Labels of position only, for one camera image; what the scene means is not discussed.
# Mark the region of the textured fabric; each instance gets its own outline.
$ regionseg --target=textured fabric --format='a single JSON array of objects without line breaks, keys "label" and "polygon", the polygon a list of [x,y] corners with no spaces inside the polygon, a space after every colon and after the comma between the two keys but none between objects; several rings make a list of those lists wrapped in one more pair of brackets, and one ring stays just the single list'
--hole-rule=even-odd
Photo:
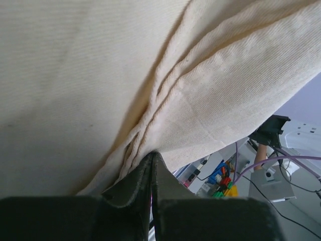
[{"label": "textured fabric", "polygon": [[99,193],[248,135],[321,69],[320,1],[6,1],[2,195]]}]

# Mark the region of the yellow object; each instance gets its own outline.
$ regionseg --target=yellow object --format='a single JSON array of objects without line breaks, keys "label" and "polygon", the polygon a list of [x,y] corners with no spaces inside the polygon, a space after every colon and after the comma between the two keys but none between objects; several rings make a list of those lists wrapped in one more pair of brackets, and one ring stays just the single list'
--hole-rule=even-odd
[{"label": "yellow object", "polygon": [[237,192],[237,187],[235,185],[233,185],[231,187],[231,189],[227,189],[224,193],[224,196],[226,197],[237,197],[238,196],[238,192]]}]

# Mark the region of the folded fabric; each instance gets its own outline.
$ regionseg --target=folded fabric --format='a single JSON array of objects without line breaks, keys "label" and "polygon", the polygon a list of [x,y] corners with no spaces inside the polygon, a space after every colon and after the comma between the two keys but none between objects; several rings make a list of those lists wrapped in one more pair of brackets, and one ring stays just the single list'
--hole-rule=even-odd
[{"label": "folded fabric", "polygon": [[100,193],[251,133],[321,69],[320,1],[7,1],[0,195]]}]

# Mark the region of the purple cable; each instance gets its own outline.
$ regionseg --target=purple cable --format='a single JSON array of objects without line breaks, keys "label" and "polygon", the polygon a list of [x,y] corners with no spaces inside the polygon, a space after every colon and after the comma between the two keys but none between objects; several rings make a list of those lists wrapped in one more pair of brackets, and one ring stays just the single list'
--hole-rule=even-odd
[{"label": "purple cable", "polygon": [[249,166],[248,168],[246,168],[243,172],[240,173],[240,175],[236,178],[235,182],[233,182],[234,184],[237,183],[237,181],[244,175],[244,173],[246,173],[248,170],[254,168],[254,167],[257,167],[257,166],[260,166],[262,165],[263,163],[266,163],[266,162],[269,162],[269,161],[276,161],[276,160],[279,160],[279,159],[291,159],[294,161],[294,159],[310,159],[310,160],[318,160],[318,161],[321,161],[321,157],[310,157],[310,156],[278,156],[278,157],[271,157],[271,158],[268,158],[268,159],[265,159],[263,161],[260,161],[260,162],[257,162],[251,166]]},{"label": "purple cable", "polygon": [[[286,152],[285,150],[283,149],[280,149],[280,148],[275,148],[278,152],[280,152],[281,154],[287,156],[287,157],[290,157],[291,155]],[[307,167],[305,164],[303,164],[302,162],[298,161],[296,158],[293,158],[292,161],[294,163],[296,163],[297,165],[299,166],[302,166],[304,169],[306,169],[308,172],[310,172],[312,175],[314,175],[317,179],[320,179],[320,175],[316,172],[314,172],[312,169],[310,169],[309,167]]]},{"label": "purple cable", "polygon": [[235,142],[235,149],[236,149],[236,153],[235,153],[235,165],[234,165],[233,183],[234,183],[235,178],[236,178],[236,165],[237,165],[237,156],[238,156],[237,142]]}]

